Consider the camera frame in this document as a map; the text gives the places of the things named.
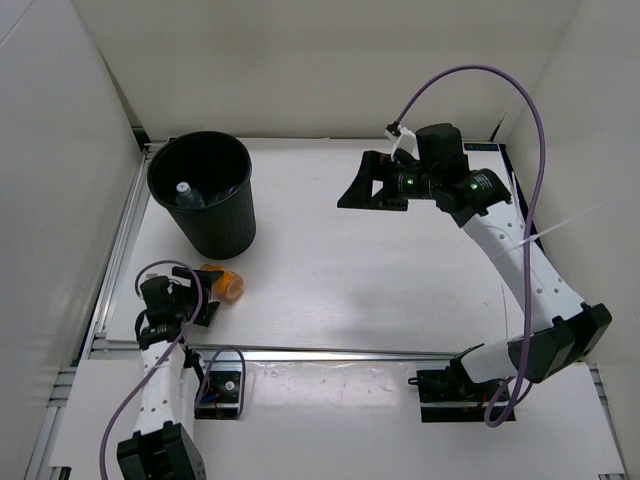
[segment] white tabletop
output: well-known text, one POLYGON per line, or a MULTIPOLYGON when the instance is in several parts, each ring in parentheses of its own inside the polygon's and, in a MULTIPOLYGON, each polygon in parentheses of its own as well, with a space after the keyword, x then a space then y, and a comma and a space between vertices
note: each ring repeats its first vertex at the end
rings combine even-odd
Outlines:
MULTIPOLYGON (((389 151, 389 142, 243 142, 253 161, 251 247, 206 259, 150 199, 108 319, 110 341, 134 341, 144 304, 133 280, 161 259, 222 263, 244 277, 243 296, 209 329, 198 327, 194 343, 457 352, 521 332, 522 313, 495 268, 433 202, 413 201, 407 213, 336 208, 362 152, 389 151)), ((508 184, 499 152, 469 152, 469 160, 508 184)))
MULTIPOLYGON (((113 411, 142 371, 135 360, 80 363, 52 466, 97 480, 98 446, 113 411)), ((197 420, 194 442, 211 480, 597 480, 622 465, 586 365, 572 365, 516 407, 516 421, 420 423, 415 365, 401 362, 249 363, 238 421, 197 420)), ((107 448, 130 438, 135 398, 107 448)))

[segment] wire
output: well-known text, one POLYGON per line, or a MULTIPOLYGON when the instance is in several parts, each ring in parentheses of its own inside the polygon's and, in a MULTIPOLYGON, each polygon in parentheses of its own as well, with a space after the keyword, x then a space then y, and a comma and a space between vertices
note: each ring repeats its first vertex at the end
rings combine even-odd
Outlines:
MULTIPOLYGON (((449 68, 448 70, 445 70, 444 72, 439 73, 438 75, 433 77, 431 80, 429 80, 427 83, 425 83, 422 87, 420 87, 420 89, 415 93, 415 95, 411 97, 411 100, 409 100, 409 103, 407 103, 407 105, 404 107, 404 109, 398 116, 396 122, 400 123, 402 121, 402 119, 407 114, 409 109, 413 106, 416 100, 420 98, 420 96, 424 93, 424 91, 427 88, 429 88, 431 85, 436 83, 441 78, 451 75, 452 73, 462 72, 465 70, 481 70, 484 72, 493 73, 494 75, 497 75, 503 78, 504 80, 509 82, 511 85, 513 85, 513 87, 518 91, 518 93, 522 95, 522 98, 524 98, 525 102, 527 103, 527 106, 531 110, 531 114, 533 115, 533 120, 536 124, 536 130, 538 132, 540 163, 538 166, 538 175, 536 177, 536 183, 533 187, 533 194, 531 195, 531 201, 529 202, 529 212, 527 213, 527 218, 525 219, 525 222, 524 222, 525 224, 524 224, 523 239, 528 240, 529 237, 531 236, 531 227, 533 225, 533 215, 536 210, 536 205, 538 204, 538 197, 540 196, 540 189, 542 187, 542 180, 544 178, 544 169, 547 161, 547 151, 546 151, 546 141, 544 136, 544 128, 542 126, 542 119, 540 118, 540 113, 536 108, 533 98, 531 98, 531 95, 529 95, 529 93, 525 90, 522 84, 520 84, 520 82, 518 82, 511 75, 500 70, 499 68, 492 67, 489 65, 470 64, 470 65, 460 65, 457 67, 449 68)), ((520 390, 522 388, 522 383, 524 382, 524 375, 527 370, 527 364, 529 361, 529 348, 531 344, 531 317, 532 317, 531 242, 528 242, 528 241, 525 242, 522 250, 523 250, 523 257, 524 257, 524 261, 523 261, 524 263, 524 309, 523 309, 524 310, 524 328, 523 328, 523 334, 522 334, 522 350, 520 352, 520 364, 518 368, 518 374, 515 377, 516 383, 513 387, 511 398, 509 399, 509 402, 507 403, 507 406, 503 410, 502 414, 496 420, 491 420, 491 412, 493 410, 495 403, 500 398, 500 395, 502 395, 504 391, 507 389, 507 386, 510 380, 505 379, 500 385, 500 387, 498 388, 498 390, 496 391, 496 393, 494 394, 494 396, 489 401, 489 405, 485 410, 484 421, 491 428, 495 428, 502 425, 502 423, 509 417, 509 415, 511 415, 511 412, 513 412, 513 408, 516 406, 516 404, 522 401, 524 397, 531 390, 530 388, 527 388, 523 396, 520 397, 520 390)))
POLYGON ((196 274, 195 270, 191 268, 189 265, 187 265, 186 263, 180 262, 178 260, 160 260, 158 262, 154 262, 150 265, 147 265, 142 270, 140 270, 140 272, 136 276, 136 280, 134 283, 136 295, 140 296, 140 288, 138 286, 138 283, 140 282, 140 277, 142 277, 142 275, 145 272, 147 272, 149 269, 153 267, 157 267, 158 265, 165 265, 165 264, 179 265, 183 268, 186 268, 189 271, 189 273, 193 276, 193 280, 198 290, 198 303, 196 304, 196 308, 193 310, 193 313, 191 314, 189 321, 183 325, 180 334, 175 338, 173 342, 171 342, 171 344, 167 347, 164 353, 160 355, 160 358, 155 363, 155 365, 151 367, 151 369, 149 370, 149 373, 147 373, 142 378, 142 380, 140 380, 140 383, 138 383, 138 385, 136 385, 133 388, 133 390, 131 390, 131 393, 129 393, 129 395, 125 397, 125 399, 122 401, 120 406, 116 409, 116 411, 113 413, 113 415, 109 419, 109 422, 107 422, 107 426, 104 429, 104 433, 102 434, 102 440, 100 440, 99 464, 100 464, 100 478, 102 480, 108 480, 109 478, 107 476, 107 441, 109 440, 109 435, 111 434, 111 430, 113 430, 113 426, 115 425, 116 420, 118 419, 120 414, 123 412, 123 410, 126 408, 126 406, 129 404, 129 402, 131 402, 131 400, 133 400, 133 398, 138 394, 138 392, 140 392, 140 390, 142 390, 142 388, 147 383, 149 383, 149 380, 151 380, 151 377, 153 377, 153 375, 156 373, 158 366, 161 365, 162 362, 164 362, 167 359, 167 357, 171 354, 173 349, 176 348, 176 346, 187 337, 187 333, 189 333, 189 330, 191 330, 191 327, 193 326, 193 323, 195 322, 196 317, 200 313, 202 304, 204 303, 204 297, 202 295, 202 285, 200 284, 200 279, 198 278, 198 275, 196 274))
POLYGON ((211 372, 213 364, 216 363, 220 354, 229 351, 236 352, 238 354, 238 356, 240 357, 240 363, 242 365, 240 372, 240 398, 238 399, 238 414, 233 417, 237 419, 240 418, 240 415, 242 415, 242 411, 244 410, 244 387, 247 380, 247 362, 245 361, 242 352, 237 347, 233 347, 231 345, 222 347, 220 350, 214 353, 213 357, 211 357, 211 360, 209 360, 207 370, 204 373, 204 381, 200 384, 198 394, 196 395, 195 407, 197 408, 198 406, 200 406, 204 392, 209 388, 209 373, 211 372))

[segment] orange bottle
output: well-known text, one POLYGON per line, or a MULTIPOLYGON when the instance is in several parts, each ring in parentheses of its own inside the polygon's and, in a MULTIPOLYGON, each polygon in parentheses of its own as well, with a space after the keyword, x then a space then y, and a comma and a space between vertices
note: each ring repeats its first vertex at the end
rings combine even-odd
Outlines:
POLYGON ((225 269, 221 265, 204 264, 200 267, 203 272, 223 272, 213 285, 213 291, 227 300, 235 300, 244 290, 244 279, 231 270, 225 269))

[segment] clear plastic bottle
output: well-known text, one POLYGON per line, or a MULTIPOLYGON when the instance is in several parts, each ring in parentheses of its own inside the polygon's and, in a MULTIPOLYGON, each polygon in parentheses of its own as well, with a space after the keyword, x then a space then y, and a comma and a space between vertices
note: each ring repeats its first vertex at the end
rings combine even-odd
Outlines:
POLYGON ((204 207, 204 199, 197 188, 191 188, 187 182, 176 185, 176 205, 180 208, 193 210, 204 207))

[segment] table surface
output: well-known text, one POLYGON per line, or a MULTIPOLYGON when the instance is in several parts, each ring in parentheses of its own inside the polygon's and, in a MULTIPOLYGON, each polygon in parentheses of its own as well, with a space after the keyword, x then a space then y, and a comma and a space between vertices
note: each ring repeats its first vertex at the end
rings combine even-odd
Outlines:
MULTIPOLYGON (((245 292, 208 329, 194 329, 191 343, 450 353, 521 333, 511 292, 434 202, 413 201, 407 213, 336 208, 362 152, 389 151, 389 142, 243 142, 253 161, 257 234, 246 252, 221 263, 244 277, 245 292)), ((499 152, 468 155, 472 168, 491 168, 508 184, 499 152)), ((135 340, 144 305, 134 277, 168 258, 220 263, 199 255, 151 198, 107 319, 108 340, 135 340)))
MULTIPOLYGON (((536 385, 515 422, 420 423, 402 362, 248 364, 238 421, 197 420, 207 478, 219 480, 597 480, 622 465, 589 369, 568 367, 536 385)), ((140 380, 135 360, 80 363, 51 457, 70 480, 97 480, 105 425, 140 380)), ((140 400, 116 422, 109 478, 121 479, 116 445, 130 438, 140 400)))

